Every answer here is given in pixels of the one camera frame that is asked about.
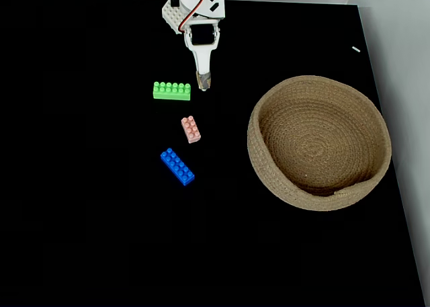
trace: toy building block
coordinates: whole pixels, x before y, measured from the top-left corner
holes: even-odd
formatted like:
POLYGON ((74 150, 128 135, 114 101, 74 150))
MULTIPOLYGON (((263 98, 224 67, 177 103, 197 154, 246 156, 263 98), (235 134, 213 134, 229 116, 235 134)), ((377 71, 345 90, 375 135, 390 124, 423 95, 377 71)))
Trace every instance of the toy building block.
POLYGON ((161 160, 170 168, 175 174, 178 180, 186 186, 194 180, 194 174, 189 170, 187 166, 181 161, 181 159, 171 150, 167 149, 161 154, 161 160))
POLYGON ((184 100, 191 99, 191 85, 190 84, 177 84, 177 83, 154 83, 154 99, 166 100, 184 100))
POLYGON ((196 122, 194 121, 193 116, 189 116, 188 118, 182 119, 181 123, 183 131, 185 131, 188 142, 190 144, 200 140, 202 136, 200 136, 200 132, 197 129, 196 122))

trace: red wire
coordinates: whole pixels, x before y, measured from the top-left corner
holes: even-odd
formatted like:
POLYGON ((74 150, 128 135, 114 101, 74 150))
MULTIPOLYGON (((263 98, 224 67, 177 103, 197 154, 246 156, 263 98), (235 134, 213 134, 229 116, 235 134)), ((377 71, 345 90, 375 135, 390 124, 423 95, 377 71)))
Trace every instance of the red wire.
POLYGON ((182 26, 188 21, 188 19, 196 12, 196 10, 198 9, 198 7, 200 7, 200 5, 202 4, 203 0, 200 0, 199 3, 197 4, 197 6, 194 7, 193 10, 191 10, 191 13, 188 14, 187 17, 185 17, 185 19, 180 23, 178 30, 181 33, 185 33, 185 30, 182 30, 182 26))

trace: black mat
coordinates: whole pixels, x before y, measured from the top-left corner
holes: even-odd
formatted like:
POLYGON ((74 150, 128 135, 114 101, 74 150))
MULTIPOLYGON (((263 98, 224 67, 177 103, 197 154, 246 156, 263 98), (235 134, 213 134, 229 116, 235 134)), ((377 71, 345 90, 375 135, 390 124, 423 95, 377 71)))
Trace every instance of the black mat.
POLYGON ((43 90, 38 187, 9 230, 7 247, 25 249, 0 302, 424 304, 392 165, 359 203, 309 212, 248 158, 253 106, 289 77, 328 77, 379 107, 356 6, 228 1, 201 92, 165 0, 0 2, 3 57, 32 87, 16 93, 43 90), (191 101, 154 100, 154 81, 191 83, 191 101), (169 147, 196 175, 187 187, 159 158, 169 147))

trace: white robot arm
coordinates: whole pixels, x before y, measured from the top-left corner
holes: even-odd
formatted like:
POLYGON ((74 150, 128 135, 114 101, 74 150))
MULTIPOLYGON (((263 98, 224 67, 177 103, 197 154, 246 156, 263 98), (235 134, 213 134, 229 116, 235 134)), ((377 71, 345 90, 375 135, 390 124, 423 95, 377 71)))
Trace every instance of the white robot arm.
POLYGON ((210 88, 210 54, 218 47, 218 22, 225 18, 224 0, 168 0, 163 18, 176 34, 184 34, 185 45, 196 60, 199 88, 210 88))

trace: rope basket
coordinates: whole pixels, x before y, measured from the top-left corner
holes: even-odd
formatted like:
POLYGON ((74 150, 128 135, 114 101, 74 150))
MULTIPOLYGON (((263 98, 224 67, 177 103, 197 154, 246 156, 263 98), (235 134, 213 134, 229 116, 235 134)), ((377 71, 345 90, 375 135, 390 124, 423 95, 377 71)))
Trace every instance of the rope basket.
POLYGON ((391 141, 375 105, 324 77, 281 82, 255 106, 251 164, 263 184, 298 208, 331 211, 364 198, 385 175, 391 141))

